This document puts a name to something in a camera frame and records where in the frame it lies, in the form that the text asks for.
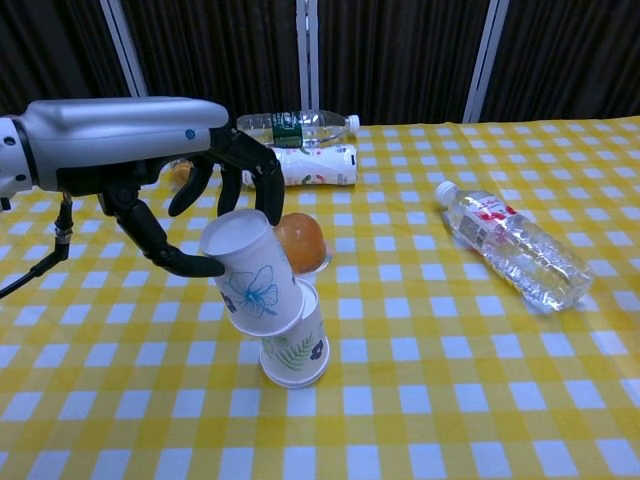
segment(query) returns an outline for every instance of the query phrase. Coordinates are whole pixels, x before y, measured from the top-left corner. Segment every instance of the bottle cap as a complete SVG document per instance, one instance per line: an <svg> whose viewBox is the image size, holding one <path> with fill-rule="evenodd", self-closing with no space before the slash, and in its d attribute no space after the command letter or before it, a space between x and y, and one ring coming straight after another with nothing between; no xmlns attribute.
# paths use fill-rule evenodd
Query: bottle cap
<svg viewBox="0 0 640 480"><path fill-rule="evenodd" d="M357 115L349 115L347 117L347 126L350 132L357 132L360 128L360 117Z"/></svg>
<svg viewBox="0 0 640 480"><path fill-rule="evenodd" d="M438 187L436 188L436 200L438 200L438 203L440 203L440 205L445 205L444 199L447 195L447 192L449 192L449 190L451 190L452 188L458 188L458 186L455 183L450 182L449 180L445 180L440 185L438 185Z"/></svg>

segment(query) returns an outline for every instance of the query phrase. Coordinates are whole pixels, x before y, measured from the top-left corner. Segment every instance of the yellow checkered tablecloth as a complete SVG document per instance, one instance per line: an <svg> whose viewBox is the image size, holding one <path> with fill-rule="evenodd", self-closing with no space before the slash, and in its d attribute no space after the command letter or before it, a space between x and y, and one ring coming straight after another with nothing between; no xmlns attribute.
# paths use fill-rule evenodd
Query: yellow checkered tablecloth
<svg viewBox="0 0 640 480"><path fill-rule="evenodd" d="M71 258L0 304L1 478L640 477L640 117L362 128L351 187L287 190L335 250L314 282L332 357L311 388L258 366L212 281L154 268L76 199ZM453 241L443 179L504 196L589 261L537 315ZM195 253L219 179L179 218ZM244 192L240 207L253 205ZM52 244L57 195L0 216L5 284Z"/></svg>

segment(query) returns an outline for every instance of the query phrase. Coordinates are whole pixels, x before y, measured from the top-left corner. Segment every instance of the stacked paper cups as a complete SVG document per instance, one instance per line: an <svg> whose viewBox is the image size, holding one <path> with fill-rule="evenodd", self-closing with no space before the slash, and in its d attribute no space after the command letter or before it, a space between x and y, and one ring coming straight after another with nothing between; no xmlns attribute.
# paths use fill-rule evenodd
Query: stacked paper cups
<svg viewBox="0 0 640 480"><path fill-rule="evenodd" d="M224 265L216 286L233 325L261 339L265 374L287 388L320 378L330 349L318 293L293 274L264 213L245 209L221 215L204 229L200 249Z"/></svg>

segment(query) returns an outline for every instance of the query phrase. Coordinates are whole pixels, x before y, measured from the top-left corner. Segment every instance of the green label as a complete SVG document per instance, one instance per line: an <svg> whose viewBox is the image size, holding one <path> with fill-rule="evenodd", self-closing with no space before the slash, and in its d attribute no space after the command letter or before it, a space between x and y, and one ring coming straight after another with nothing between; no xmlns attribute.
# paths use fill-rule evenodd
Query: green label
<svg viewBox="0 0 640 480"><path fill-rule="evenodd" d="M278 148L302 147L302 125L300 114L284 112L271 114L273 143Z"/></svg>

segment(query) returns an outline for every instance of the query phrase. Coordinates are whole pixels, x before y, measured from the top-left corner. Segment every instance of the black cable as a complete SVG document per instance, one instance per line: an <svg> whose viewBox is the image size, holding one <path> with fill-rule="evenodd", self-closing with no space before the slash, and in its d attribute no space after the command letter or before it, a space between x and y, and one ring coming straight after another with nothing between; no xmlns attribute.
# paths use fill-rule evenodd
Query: black cable
<svg viewBox="0 0 640 480"><path fill-rule="evenodd" d="M40 262L31 267L28 273L20 277L6 288L0 290L0 300L26 285L34 278L41 277L58 263L69 258L69 243L73 233L73 220L71 217L73 202L71 197L64 194L60 203L60 212L56 219L56 240L53 252L44 257Z"/></svg>

